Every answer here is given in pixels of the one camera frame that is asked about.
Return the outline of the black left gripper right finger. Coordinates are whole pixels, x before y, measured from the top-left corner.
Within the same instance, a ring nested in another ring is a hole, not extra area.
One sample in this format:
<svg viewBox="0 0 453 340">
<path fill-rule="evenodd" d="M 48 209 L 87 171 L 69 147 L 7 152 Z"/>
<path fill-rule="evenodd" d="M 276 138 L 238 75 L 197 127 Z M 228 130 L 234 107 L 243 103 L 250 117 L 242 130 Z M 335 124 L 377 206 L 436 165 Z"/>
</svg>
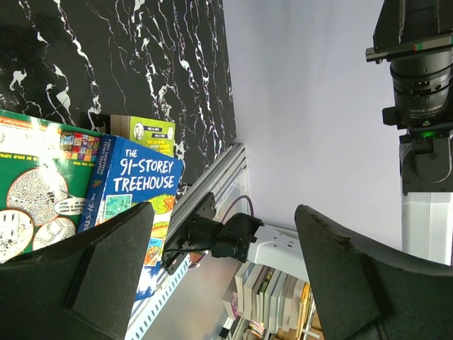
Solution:
<svg viewBox="0 0 453 340">
<path fill-rule="evenodd" d="M 294 214 L 325 339 L 451 339 L 452 267 L 354 232 L 308 205 Z"/>
</svg>

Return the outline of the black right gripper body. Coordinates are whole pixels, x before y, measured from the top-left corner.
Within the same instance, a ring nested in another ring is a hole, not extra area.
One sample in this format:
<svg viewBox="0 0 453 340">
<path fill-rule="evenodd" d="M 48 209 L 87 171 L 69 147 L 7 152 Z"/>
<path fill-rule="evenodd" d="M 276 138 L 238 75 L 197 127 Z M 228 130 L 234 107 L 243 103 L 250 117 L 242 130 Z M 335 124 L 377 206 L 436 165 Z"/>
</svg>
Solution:
<svg viewBox="0 0 453 340">
<path fill-rule="evenodd" d="M 367 62 L 379 64 L 452 46 L 452 1 L 386 0 L 366 49 Z"/>
</svg>

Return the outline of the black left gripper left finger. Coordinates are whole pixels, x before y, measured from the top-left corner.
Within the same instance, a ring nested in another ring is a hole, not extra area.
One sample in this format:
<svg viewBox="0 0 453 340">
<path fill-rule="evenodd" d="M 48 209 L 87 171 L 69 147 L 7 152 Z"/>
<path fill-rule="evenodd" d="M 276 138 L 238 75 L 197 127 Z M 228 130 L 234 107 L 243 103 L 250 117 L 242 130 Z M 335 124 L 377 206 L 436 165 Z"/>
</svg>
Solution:
<svg viewBox="0 0 453 340">
<path fill-rule="evenodd" d="M 124 339 L 154 210 L 107 222 L 1 265 L 2 339 Z"/>
</svg>

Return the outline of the blue 91-storey treehouse book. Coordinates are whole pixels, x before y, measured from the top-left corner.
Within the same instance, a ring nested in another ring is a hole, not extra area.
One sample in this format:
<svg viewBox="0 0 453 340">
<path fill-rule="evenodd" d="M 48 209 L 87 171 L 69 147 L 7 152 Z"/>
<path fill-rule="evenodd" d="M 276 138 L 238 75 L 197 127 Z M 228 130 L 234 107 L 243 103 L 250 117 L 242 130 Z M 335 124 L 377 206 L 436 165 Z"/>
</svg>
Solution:
<svg viewBox="0 0 453 340">
<path fill-rule="evenodd" d="M 151 297 L 173 212 L 183 162 L 124 137 L 104 135 L 86 192 L 78 233 L 149 202 L 154 221 L 135 300 Z"/>
</svg>

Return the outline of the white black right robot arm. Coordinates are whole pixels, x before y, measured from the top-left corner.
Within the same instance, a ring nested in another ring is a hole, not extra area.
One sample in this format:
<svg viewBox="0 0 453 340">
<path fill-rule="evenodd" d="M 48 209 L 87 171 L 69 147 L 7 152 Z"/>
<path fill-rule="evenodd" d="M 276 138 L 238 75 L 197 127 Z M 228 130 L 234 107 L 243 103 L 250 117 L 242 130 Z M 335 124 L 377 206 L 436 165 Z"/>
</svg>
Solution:
<svg viewBox="0 0 453 340">
<path fill-rule="evenodd" d="M 366 51 L 388 62 L 399 138 L 402 249 L 452 264 L 452 2 L 385 1 Z"/>
</svg>

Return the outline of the stack of background books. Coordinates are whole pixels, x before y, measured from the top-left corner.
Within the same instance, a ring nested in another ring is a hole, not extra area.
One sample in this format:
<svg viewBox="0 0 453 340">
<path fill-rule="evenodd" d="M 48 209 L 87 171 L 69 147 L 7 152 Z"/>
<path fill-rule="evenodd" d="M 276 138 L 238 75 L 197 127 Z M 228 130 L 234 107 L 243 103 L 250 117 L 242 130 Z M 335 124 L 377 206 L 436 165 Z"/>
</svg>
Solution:
<svg viewBox="0 0 453 340">
<path fill-rule="evenodd" d="M 311 285 L 246 262 L 222 300 L 227 319 L 218 339 L 323 339 Z"/>
</svg>

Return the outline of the lime green treehouse book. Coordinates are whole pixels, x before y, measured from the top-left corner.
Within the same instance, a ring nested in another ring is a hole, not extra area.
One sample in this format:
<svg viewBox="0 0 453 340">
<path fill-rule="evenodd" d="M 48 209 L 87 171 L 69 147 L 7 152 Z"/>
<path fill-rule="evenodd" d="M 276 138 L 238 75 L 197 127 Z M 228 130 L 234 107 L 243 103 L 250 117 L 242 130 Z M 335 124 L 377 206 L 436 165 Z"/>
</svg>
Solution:
<svg viewBox="0 0 453 340">
<path fill-rule="evenodd" d="M 176 124 L 136 116 L 112 115 L 110 134 L 124 137 L 167 156 L 174 156 Z"/>
</svg>

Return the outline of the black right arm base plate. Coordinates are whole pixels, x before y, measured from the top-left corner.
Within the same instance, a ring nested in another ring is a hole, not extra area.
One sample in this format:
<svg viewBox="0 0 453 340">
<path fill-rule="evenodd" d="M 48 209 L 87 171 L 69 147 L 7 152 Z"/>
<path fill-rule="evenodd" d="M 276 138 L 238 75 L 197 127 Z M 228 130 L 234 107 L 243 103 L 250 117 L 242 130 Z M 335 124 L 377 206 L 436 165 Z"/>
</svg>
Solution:
<svg viewBox="0 0 453 340">
<path fill-rule="evenodd" d="M 205 250 L 211 244 L 212 228 L 217 224 L 214 194 L 208 192 L 167 237 L 161 259 L 161 267 L 169 275 L 176 272 L 185 256 L 194 249 Z"/>
</svg>

